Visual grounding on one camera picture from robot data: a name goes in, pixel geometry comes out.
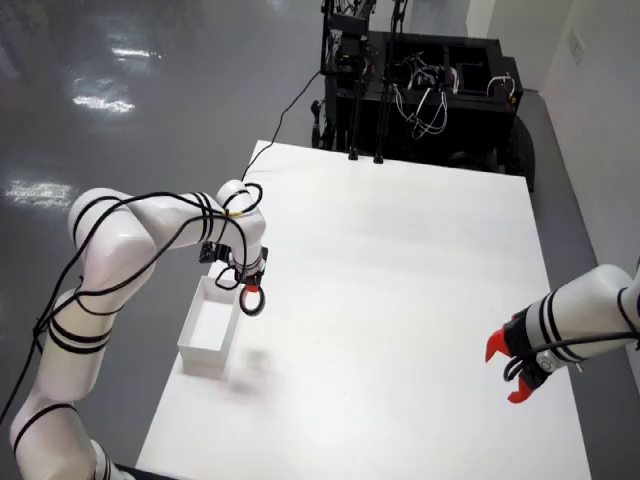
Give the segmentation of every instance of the white tabletop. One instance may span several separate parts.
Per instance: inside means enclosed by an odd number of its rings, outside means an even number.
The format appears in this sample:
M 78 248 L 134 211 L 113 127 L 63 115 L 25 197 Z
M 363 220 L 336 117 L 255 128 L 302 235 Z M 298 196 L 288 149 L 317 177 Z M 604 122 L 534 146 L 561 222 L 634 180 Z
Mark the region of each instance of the white tabletop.
M 512 405 L 506 358 L 484 363 L 489 335 L 549 290 L 523 179 L 276 144 L 247 180 L 265 192 L 267 306 L 241 317 L 221 379 L 178 356 L 138 468 L 590 478 L 566 369 Z

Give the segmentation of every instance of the gray floor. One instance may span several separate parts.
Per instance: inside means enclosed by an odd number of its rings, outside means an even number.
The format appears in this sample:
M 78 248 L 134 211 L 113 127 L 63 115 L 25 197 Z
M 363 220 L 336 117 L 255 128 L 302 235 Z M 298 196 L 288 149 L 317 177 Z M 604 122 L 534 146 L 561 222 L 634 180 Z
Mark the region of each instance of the gray floor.
M 414 24 L 464 34 L 467 3 L 418 0 Z M 319 4 L 0 3 L 1 401 L 16 378 L 9 365 L 22 362 L 35 316 L 73 253 L 66 232 L 73 199 L 95 186 L 215 192 L 238 176 L 255 140 L 270 137 L 280 111 L 318 68 Z M 308 145 L 308 107 L 321 95 L 317 81 L 290 112 L 281 141 Z M 544 103 L 528 95 L 521 116 L 536 145 L 533 205 L 555 288 L 595 259 Z M 195 250 L 163 258 L 119 315 L 99 381 L 79 404 L 88 430 L 118 462 L 136 461 L 203 272 Z M 593 361 L 572 381 L 593 478 L 636 477 L 640 398 L 624 352 Z M 8 422 L 0 429 L 0 469 L 13 480 L 17 469 L 1 440 L 7 429 Z M 525 454 L 524 464 L 535 468 L 535 452 Z

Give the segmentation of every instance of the wall outlet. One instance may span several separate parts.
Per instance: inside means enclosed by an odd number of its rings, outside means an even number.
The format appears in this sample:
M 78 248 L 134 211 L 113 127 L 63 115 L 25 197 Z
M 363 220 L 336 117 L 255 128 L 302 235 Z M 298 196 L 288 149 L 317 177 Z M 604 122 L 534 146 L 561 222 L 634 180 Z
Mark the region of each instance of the wall outlet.
M 582 43 L 580 36 L 574 29 L 571 29 L 569 32 L 569 38 L 567 40 L 569 41 L 569 50 L 571 51 L 573 60 L 576 62 L 576 65 L 580 65 L 582 57 L 584 57 L 584 43 Z

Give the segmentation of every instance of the white plastic container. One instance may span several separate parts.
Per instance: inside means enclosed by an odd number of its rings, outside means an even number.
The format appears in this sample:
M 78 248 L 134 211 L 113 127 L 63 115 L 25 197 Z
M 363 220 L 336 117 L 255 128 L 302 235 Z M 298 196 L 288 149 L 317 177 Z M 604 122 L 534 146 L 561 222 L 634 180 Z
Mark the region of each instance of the white plastic container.
M 185 367 L 224 367 L 240 316 L 239 290 L 216 287 L 212 276 L 200 278 L 178 339 Z

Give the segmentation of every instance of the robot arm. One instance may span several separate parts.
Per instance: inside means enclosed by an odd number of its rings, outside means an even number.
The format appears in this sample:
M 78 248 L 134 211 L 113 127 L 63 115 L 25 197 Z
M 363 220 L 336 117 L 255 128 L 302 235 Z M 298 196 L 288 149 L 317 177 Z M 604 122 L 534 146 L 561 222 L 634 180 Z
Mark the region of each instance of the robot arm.
M 73 402 L 93 388 L 117 313 L 149 279 L 164 251 L 213 241 L 237 282 L 263 295 L 265 221 L 258 202 L 237 180 L 215 198 L 204 193 L 132 198 L 94 189 L 76 200 L 69 231 L 82 251 L 82 284 L 58 298 L 35 384 L 11 425 L 11 445 L 25 480 L 129 478 L 89 439 Z
M 513 315 L 487 343 L 513 357 L 505 380 L 518 377 L 512 403 L 531 396 L 555 370 L 640 340 L 640 270 L 632 280 L 602 265 Z

